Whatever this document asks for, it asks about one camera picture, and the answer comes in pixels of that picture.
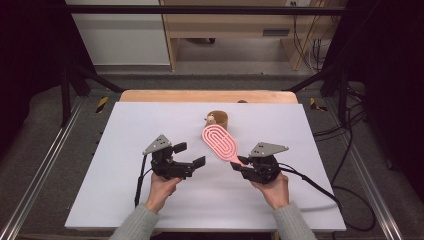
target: white cabinet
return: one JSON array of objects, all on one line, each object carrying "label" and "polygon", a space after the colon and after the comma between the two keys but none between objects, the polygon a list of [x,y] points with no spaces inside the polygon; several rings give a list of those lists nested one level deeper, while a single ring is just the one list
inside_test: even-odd
[{"label": "white cabinet", "polygon": [[[66,0],[66,3],[159,5],[157,0]],[[170,65],[161,15],[72,16],[94,65]]]}]

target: white board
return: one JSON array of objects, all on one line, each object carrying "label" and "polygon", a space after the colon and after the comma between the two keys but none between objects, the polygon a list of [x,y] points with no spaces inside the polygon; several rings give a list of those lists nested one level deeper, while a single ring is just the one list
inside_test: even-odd
[{"label": "white board", "polygon": [[[160,231],[273,231],[272,209],[262,194],[218,160],[201,139],[208,112],[229,116],[228,131],[247,156],[258,142],[288,146],[275,155],[332,192],[302,105],[239,103],[116,103],[93,161],[66,221],[79,230],[121,225],[134,210],[142,152],[160,134],[188,149],[174,160],[191,162],[206,156],[206,165],[177,186],[157,224]],[[151,155],[146,170],[150,169]],[[289,177],[290,200],[301,208],[312,230],[345,230],[337,205],[300,177]],[[144,180],[141,204],[147,199],[150,174]]]}]

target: metal frame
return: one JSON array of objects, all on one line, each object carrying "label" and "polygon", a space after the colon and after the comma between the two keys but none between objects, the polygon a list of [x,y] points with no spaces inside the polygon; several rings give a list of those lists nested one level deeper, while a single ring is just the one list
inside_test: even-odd
[{"label": "metal frame", "polygon": [[229,14],[229,15],[321,15],[366,13],[344,7],[250,7],[250,6],[157,6],[157,5],[48,5],[47,10],[78,14]]},{"label": "metal frame", "polygon": [[[64,11],[76,14],[232,14],[232,15],[321,15],[321,16],[344,16],[352,14],[366,13],[362,9],[346,9],[343,7],[245,7],[245,6],[132,6],[132,5],[48,5],[45,6],[47,11]],[[325,69],[318,76],[325,75],[333,69]],[[303,83],[308,85],[316,79],[310,79]],[[300,87],[294,87],[292,90],[297,90]],[[333,102],[326,100],[327,106],[337,121],[336,107]],[[25,195],[21,199],[18,207],[12,217],[3,228],[0,239],[13,240],[18,235],[22,224],[28,215],[35,199],[38,196],[62,146],[64,145],[77,117],[85,103],[85,97],[77,97],[74,104],[70,120],[62,127],[56,136],[55,141],[50,147],[46,157],[44,158],[35,177],[29,185]],[[343,135],[344,141],[348,143],[348,136]],[[353,165],[364,187],[365,193],[370,200],[380,225],[387,239],[400,240],[403,239],[401,233],[389,211],[387,205],[381,196],[374,180],[367,171],[358,150],[352,145],[351,156]]]}]

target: black wire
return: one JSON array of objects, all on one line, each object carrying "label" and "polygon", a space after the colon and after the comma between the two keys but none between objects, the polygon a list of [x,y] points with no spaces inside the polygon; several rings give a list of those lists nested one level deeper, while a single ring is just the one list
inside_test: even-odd
[{"label": "black wire", "polygon": [[[306,35],[306,38],[307,39],[309,38],[309,34],[311,33],[312,28],[314,27],[315,23],[318,21],[318,19],[320,17],[321,16],[315,16],[314,17],[314,21],[312,22],[311,27],[309,28],[308,34]],[[311,66],[308,63],[308,61],[306,61],[305,54],[304,54],[304,49],[302,47],[302,44],[300,43],[299,36],[297,35],[297,24],[296,24],[296,22],[297,22],[297,15],[293,15],[293,42],[294,42],[294,46],[295,46],[297,52],[300,54],[300,56],[301,56],[301,58],[303,60],[303,63],[306,65],[306,67],[309,68],[309,69],[312,69],[312,70],[317,70],[313,66]]]},{"label": "black wire", "polygon": [[140,202],[140,193],[141,193],[141,186],[143,186],[143,180],[144,180],[144,166],[146,165],[146,159],[147,159],[147,155],[144,155],[143,157],[143,163],[141,165],[141,172],[140,172],[140,176],[138,177],[138,181],[137,181],[137,191],[135,193],[135,198],[134,198],[134,204],[137,207],[139,202]]},{"label": "black wire", "polygon": [[149,170],[147,170],[147,172],[144,173],[143,178],[147,175],[148,172],[150,172],[152,169],[150,168]]},{"label": "black wire", "polygon": [[328,196],[329,198],[331,198],[334,202],[337,203],[337,206],[339,206],[339,208],[342,209],[342,204],[340,203],[340,201],[333,194],[331,194],[330,192],[328,192],[327,190],[325,190],[324,188],[322,188],[321,186],[319,186],[318,184],[316,184],[308,176],[306,176],[306,175],[304,175],[304,174],[296,171],[296,169],[292,168],[291,166],[289,166],[287,164],[284,164],[284,163],[279,163],[279,164],[290,168],[290,169],[287,169],[287,168],[280,167],[280,170],[285,171],[285,172],[289,172],[289,173],[293,173],[293,174],[296,174],[296,175],[300,176],[302,178],[302,180],[306,181],[312,187],[314,187],[318,191],[322,192],[323,194],[325,194],[326,196]]},{"label": "black wire", "polygon": [[[349,109],[349,112],[348,112],[348,119],[351,119],[351,118],[350,118],[350,114],[352,113],[352,110],[353,110],[355,107],[359,106],[359,105],[361,105],[361,103],[357,103],[357,104],[353,105],[353,106]],[[353,131],[352,131],[351,122],[350,122],[350,121],[348,121],[348,122],[347,122],[347,124],[348,124],[348,130],[349,130],[349,133],[350,133],[349,143],[347,144],[347,148],[346,148],[345,153],[343,154],[342,160],[341,160],[341,162],[340,162],[339,166],[337,167],[337,170],[336,170],[335,174],[333,175],[333,178],[331,179],[331,186],[333,186],[334,181],[336,180],[337,175],[338,175],[338,174],[339,174],[339,172],[340,172],[340,169],[342,168],[343,164],[345,163],[345,161],[346,161],[346,159],[347,159],[347,155],[348,155],[348,154],[349,154],[349,152],[350,152],[350,151],[349,151],[349,150],[350,150],[350,147],[351,147],[351,145],[352,145],[352,141],[353,141]]]},{"label": "black wire", "polygon": [[[355,120],[355,118],[357,118],[358,116],[360,116],[363,113],[365,113],[365,111],[361,111],[361,112],[355,114],[351,119],[348,120],[351,123],[353,123],[352,126],[354,126],[357,122],[359,122],[359,120],[362,119],[362,117],[361,117],[360,119]],[[314,137],[319,137],[319,136],[328,135],[328,134],[331,134],[333,132],[336,132],[337,130],[340,130],[340,129],[345,129],[345,128],[342,125],[337,125],[337,126],[332,127],[332,128],[330,128],[328,130],[323,130],[323,131],[319,131],[319,132],[313,133],[313,136]]]},{"label": "black wire", "polygon": [[360,228],[360,227],[356,227],[356,226],[348,223],[347,221],[344,221],[345,224],[346,224],[346,226],[348,226],[348,227],[350,227],[352,229],[355,229],[357,231],[361,231],[361,232],[368,232],[368,231],[372,230],[375,227],[375,224],[377,223],[377,217],[375,216],[374,210],[372,209],[371,205],[363,197],[361,197],[356,192],[354,192],[354,191],[352,191],[350,189],[344,188],[344,187],[333,186],[333,189],[339,189],[339,190],[343,190],[343,191],[346,191],[346,192],[349,192],[349,193],[353,194],[354,196],[356,196],[357,198],[359,198],[368,207],[368,209],[371,211],[372,223],[371,223],[371,225],[369,227]]},{"label": "black wire", "polygon": [[[351,118],[351,113],[352,113],[352,111],[353,111],[353,109],[354,109],[355,107],[360,106],[361,104],[362,104],[361,102],[360,102],[360,103],[357,103],[357,104],[353,105],[353,106],[349,109],[349,112],[348,112],[348,119],[349,119],[349,121],[347,122],[347,126],[348,126],[348,131],[349,131],[349,133],[350,133],[350,139],[349,139],[349,143],[348,143],[348,146],[347,146],[347,148],[346,148],[346,151],[345,151],[345,153],[343,154],[342,160],[341,160],[341,162],[340,162],[339,166],[337,167],[337,170],[336,170],[335,174],[333,175],[333,178],[332,178],[332,180],[331,180],[331,186],[332,186],[332,188],[333,188],[333,189],[340,189],[340,190],[343,190],[343,191],[347,191],[347,192],[349,192],[349,193],[353,194],[354,196],[356,196],[356,197],[357,197],[357,198],[359,198],[362,202],[364,202],[364,203],[365,203],[365,205],[366,205],[366,206],[368,207],[368,209],[371,211],[371,215],[372,215],[372,223],[371,223],[371,225],[370,225],[369,227],[366,227],[366,228],[360,228],[360,227],[354,226],[353,224],[351,224],[351,223],[349,223],[349,222],[347,222],[347,221],[344,221],[344,222],[345,222],[346,226],[348,226],[348,227],[350,227],[350,228],[352,228],[352,229],[355,229],[355,230],[357,230],[357,231],[367,232],[367,231],[370,231],[371,229],[373,229],[373,228],[375,227],[375,224],[376,224],[376,215],[375,215],[375,213],[374,213],[374,210],[373,210],[373,209],[372,209],[372,207],[370,206],[370,204],[369,204],[369,203],[368,203],[368,202],[367,202],[364,198],[362,198],[359,194],[355,193],[354,191],[349,190],[349,189],[344,188],[344,187],[340,187],[340,186],[336,186],[336,185],[334,185],[334,181],[336,180],[336,178],[337,178],[338,174],[340,173],[340,170],[341,170],[342,166],[344,165],[344,163],[345,163],[345,161],[346,161],[346,159],[347,159],[347,155],[348,155],[348,153],[350,152],[350,147],[351,147],[352,142],[353,142],[353,130],[352,130],[352,126],[353,126],[353,125],[352,125],[352,121],[351,121],[353,118]],[[359,114],[362,114],[362,113],[363,113],[363,111],[361,111],[361,112],[357,113],[357,114],[355,115],[355,117],[356,117],[356,116],[358,116]]]},{"label": "black wire", "polygon": [[[351,122],[351,126],[352,126],[352,127],[353,127],[353,126],[355,126],[357,123],[359,123],[362,119],[364,119],[364,118],[365,118],[365,116],[360,116],[360,115],[361,115],[361,114],[363,114],[363,113],[365,113],[365,111],[361,111],[361,112],[357,113],[357,114],[355,115],[355,117],[352,117],[352,119],[350,120],[350,122]],[[337,127],[337,128],[336,128],[336,130],[340,130],[340,129],[342,129],[342,128],[343,128],[342,126],[339,126],[339,127]],[[314,135],[314,137],[319,137],[319,136],[329,135],[329,134],[331,134],[331,133],[333,133],[333,132],[335,132],[335,131],[331,130],[331,132],[323,132],[323,133],[320,133],[320,134]],[[335,137],[337,137],[337,136],[343,135],[343,134],[345,134],[346,132],[347,132],[347,130],[346,130],[346,129],[344,129],[344,130],[343,130],[343,132],[340,132],[340,133],[338,133],[338,134],[336,134],[336,135],[332,135],[332,136],[330,136],[330,137],[328,137],[328,138],[316,139],[316,140],[315,140],[315,142],[321,142],[321,141],[325,141],[325,140],[328,140],[328,139],[332,139],[332,138],[335,138]]]}]

